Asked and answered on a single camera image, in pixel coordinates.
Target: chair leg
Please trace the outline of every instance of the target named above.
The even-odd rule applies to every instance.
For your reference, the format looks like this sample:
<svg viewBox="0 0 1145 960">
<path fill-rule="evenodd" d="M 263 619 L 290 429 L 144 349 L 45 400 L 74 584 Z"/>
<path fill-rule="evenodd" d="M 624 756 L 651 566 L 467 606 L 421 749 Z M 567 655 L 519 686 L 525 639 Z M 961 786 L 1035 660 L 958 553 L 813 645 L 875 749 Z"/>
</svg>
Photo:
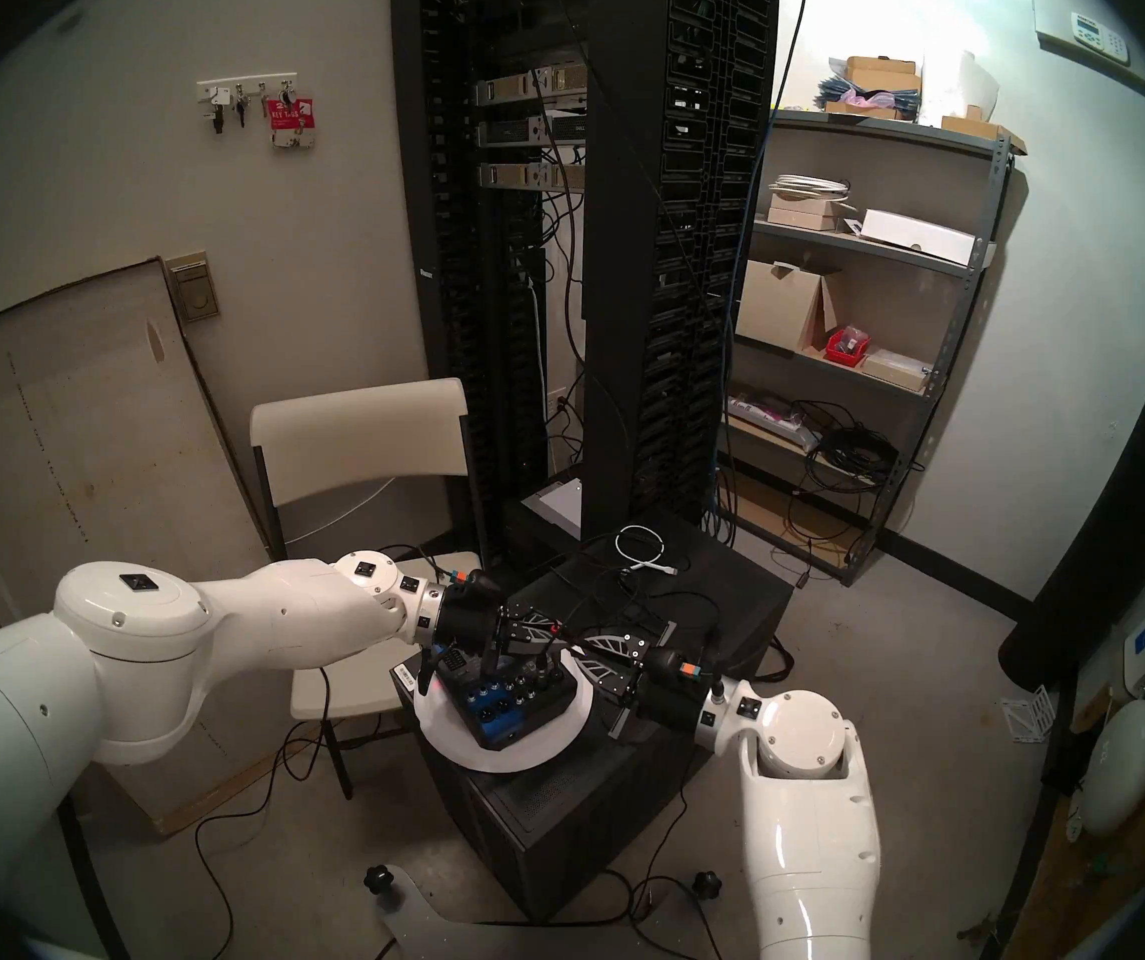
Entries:
<svg viewBox="0 0 1145 960">
<path fill-rule="evenodd" d="M 355 788 L 350 784 L 350 774 L 346 773 L 346 762 L 341 760 L 341 746 L 337 743 L 337 733 L 332 730 L 332 721 L 324 719 L 321 729 L 324 733 L 327 755 L 333 762 L 333 771 L 337 772 L 337 781 L 341 784 L 341 794 L 346 796 L 346 802 L 349 802 L 355 796 Z"/>
</svg>

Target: white cable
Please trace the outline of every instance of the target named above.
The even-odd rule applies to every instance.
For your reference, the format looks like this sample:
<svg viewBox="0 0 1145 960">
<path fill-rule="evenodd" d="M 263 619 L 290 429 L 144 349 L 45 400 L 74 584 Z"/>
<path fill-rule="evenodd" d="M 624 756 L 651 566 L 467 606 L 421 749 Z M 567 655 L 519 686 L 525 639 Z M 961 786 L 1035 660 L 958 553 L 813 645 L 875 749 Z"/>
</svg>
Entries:
<svg viewBox="0 0 1145 960">
<path fill-rule="evenodd" d="M 537 325 L 537 377 L 542 379 L 542 436 L 545 436 L 545 449 L 551 456 L 552 475 L 559 470 L 554 466 L 554 441 L 551 439 L 551 422 L 545 418 L 545 400 L 550 398 L 550 392 L 545 388 L 545 365 L 542 363 L 542 307 L 537 301 L 537 289 L 534 288 L 534 280 L 528 278 L 528 293 L 534 298 L 534 324 Z"/>
<path fill-rule="evenodd" d="M 626 551 L 623 551 L 623 549 L 621 549 L 621 534 L 625 533 L 626 530 L 643 530 L 649 536 L 657 536 L 657 553 L 653 554 L 647 560 L 640 560 L 638 557 L 632 557 L 627 554 Z M 666 567 L 657 562 L 657 560 L 661 559 L 661 556 L 666 552 L 666 542 L 657 534 L 656 530 L 650 530 L 650 528 L 648 528 L 647 526 L 638 526 L 634 524 L 630 526 L 623 526 L 619 530 L 617 530 L 617 535 L 611 541 L 611 545 L 616 546 L 617 553 L 621 553 L 621 556 L 625 557 L 627 560 L 634 560 L 634 562 L 626 568 L 627 571 L 638 571 L 640 567 L 650 567 L 653 571 L 661 571 L 662 574 L 679 573 L 673 567 Z"/>
<path fill-rule="evenodd" d="M 772 183 L 774 192 L 785 192 L 797 198 L 823 198 L 829 202 L 843 202 L 851 189 L 846 182 L 831 182 L 828 178 L 813 178 L 806 174 L 779 174 Z"/>
<path fill-rule="evenodd" d="M 339 522 L 341 522 L 341 521 L 342 521 L 342 519 L 346 519 L 346 517 L 347 517 L 348 514 L 350 514 L 350 513 L 352 513 L 352 512 L 354 512 L 355 510 L 360 510 L 361 507 L 364 507 L 364 505 L 366 505 L 366 504 L 368 504 L 369 502 L 373 501 L 373 498 L 377 498 L 377 496 L 379 496 L 379 494 L 382 494 L 382 493 L 385 491 L 385 489 L 386 489 L 387 485 L 388 485 L 388 483 L 389 483 L 390 481 L 394 481 L 394 480 L 395 480 L 394 478 L 387 478 L 387 479 L 386 479 L 386 480 L 385 480 L 385 481 L 382 482 L 382 486 L 381 486 L 381 487 L 380 487 L 379 489 L 377 489 L 377 490 L 376 490 L 376 491 L 374 491 L 374 493 L 373 493 L 373 494 L 372 494 L 371 496 L 368 496 L 368 498 L 364 498 L 364 501 L 363 501 L 363 502 L 361 502 L 361 503 L 358 503 L 358 505 L 355 505 L 355 507 L 349 507 L 349 509 L 348 509 L 348 510 L 346 510 L 346 511 L 345 511 L 344 513 L 341 513 L 341 514 L 340 514 L 340 516 L 339 516 L 339 517 L 338 517 L 337 519 L 329 519 L 329 520 L 327 520 L 327 522 L 325 522 L 325 524 L 324 524 L 323 526 L 317 526 L 316 528 L 313 528 L 313 530 L 311 530 L 310 533 L 303 533 L 303 534 L 301 534 L 300 536 L 294 536 L 294 537 L 292 537 L 292 540 L 285 540 L 285 541 L 283 542 L 283 545 L 284 545 L 284 546 L 287 546 L 287 545 L 289 545 L 290 543 L 298 543 L 298 542 L 300 542 L 300 540 L 306 540 L 306 538 L 307 538 L 307 536 L 314 536 L 314 535 L 315 535 L 316 533 L 323 533 L 323 532 L 324 532 L 324 530 L 326 530 L 326 528 L 329 528 L 330 526 L 333 526 L 333 525 L 335 525 L 335 524 L 339 524 Z"/>
</svg>

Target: concrete floor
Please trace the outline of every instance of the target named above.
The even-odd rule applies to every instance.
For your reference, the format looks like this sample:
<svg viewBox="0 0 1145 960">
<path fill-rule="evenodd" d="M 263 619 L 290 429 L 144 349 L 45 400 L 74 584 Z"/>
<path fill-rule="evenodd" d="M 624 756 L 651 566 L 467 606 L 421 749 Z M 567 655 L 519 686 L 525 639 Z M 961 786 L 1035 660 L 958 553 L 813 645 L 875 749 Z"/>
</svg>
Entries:
<svg viewBox="0 0 1145 960">
<path fill-rule="evenodd" d="M 745 533 L 737 549 L 791 581 L 780 565 L 799 569 L 781 553 L 779 565 Z M 788 606 L 779 636 L 797 661 L 789 687 L 820 691 L 862 733 L 884 848 L 877 960 L 972 958 L 979 946 L 955 933 L 995 915 L 1003 902 L 1045 754 L 1043 746 L 1011 742 L 998 709 L 1000 699 L 1022 697 L 995 658 L 1010 628 L 1006 617 L 887 557 L 877 557 L 851 589 L 814 576 Z M 766 668 L 776 661 L 769 653 Z M 302 761 L 293 764 L 299 772 Z M 305 784 L 279 772 L 268 813 L 204 831 L 205 852 L 235 910 L 226 957 L 373 958 L 388 938 L 362 883 L 376 863 L 402 866 L 448 919 L 520 918 L 444 813 L 411 738 L 354 752 L 347 763 L 356 786 L 350 803 L 323 756 Z M 255 808 L 264 790 L 258 782 L 223 810 Z M 706 913 L 722 955 L 757 957 L 733 758 L 708 763 L 687 801 L 655 871 L 685 882 L 696 871 L 719 873 L 724 894 Z M 97 786 L 85 829 L 134 960 L 213 955 L 226 913 L 195 855 L 194 829 L 160 841 L 126 802 Z M 678 810 L 676 801 L 614 867 L 638 881 Z M 611 914 L 622 897 L 619 884 L 603 878 L 561 918 Z M 708 955 L 705 944 L 687 942 Z M 397 949 L 387 957 L 405 960 Z"/>
</svg>

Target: chair backrest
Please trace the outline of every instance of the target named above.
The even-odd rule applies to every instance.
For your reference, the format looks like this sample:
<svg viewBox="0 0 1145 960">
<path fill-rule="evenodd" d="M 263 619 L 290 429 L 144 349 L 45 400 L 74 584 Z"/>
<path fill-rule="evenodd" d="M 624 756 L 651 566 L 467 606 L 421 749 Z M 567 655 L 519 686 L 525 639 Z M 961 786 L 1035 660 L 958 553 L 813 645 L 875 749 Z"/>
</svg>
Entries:
<svg viewBox="0 0 1145 960">
<path fill-rule="evenodd" d="M 465 415 L 461 381 L 437 378 L 267 402 L 248 430 L 279 507 L 361 481 L 465 477 Z"/>
</svg>

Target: black server rack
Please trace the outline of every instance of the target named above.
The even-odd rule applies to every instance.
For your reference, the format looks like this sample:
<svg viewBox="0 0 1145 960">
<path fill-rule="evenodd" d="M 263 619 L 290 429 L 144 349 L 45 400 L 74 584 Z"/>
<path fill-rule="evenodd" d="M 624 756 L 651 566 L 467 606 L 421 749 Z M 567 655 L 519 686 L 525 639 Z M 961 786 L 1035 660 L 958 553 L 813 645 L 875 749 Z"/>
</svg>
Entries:
<svg viewBox="0 0 1145 960">
<path fill-rule="evenodd" d="M 490 533 L 506 499 L 545 481 L 548 219 L 539 190 L 497 187 L 543 159 L 540 103 L 516 97 L 515 77 L 558 62 L 589 89 L 584 117 L 548 118 L 556 140 L 586 150 L 583 540 L 660 501 L 697 521 L 777 0 L 390 0 L 390 11 L 426 362 L 465 386 Z M 469 524 L 460 494 L 453 519 Z"/>
<path fill-rule="evenodd" d="M 502 538 L 502 503 L 545 477 L 545 257 L 540 195 L 479 184 L 475 85 L 492 78 L 499 0 L 390 0 L 396 110 L 426 367 L 460 378 L 481 540 Z M 537 149 L 510 151 L 535 160 Z M 469 491 L 450 487 L 453 525 L 472 526 Z"/>
<path fill-rule="evenodd" d="M 777 0 L 591 0 L 582 537 L 711 505 Z"/>
</svg>

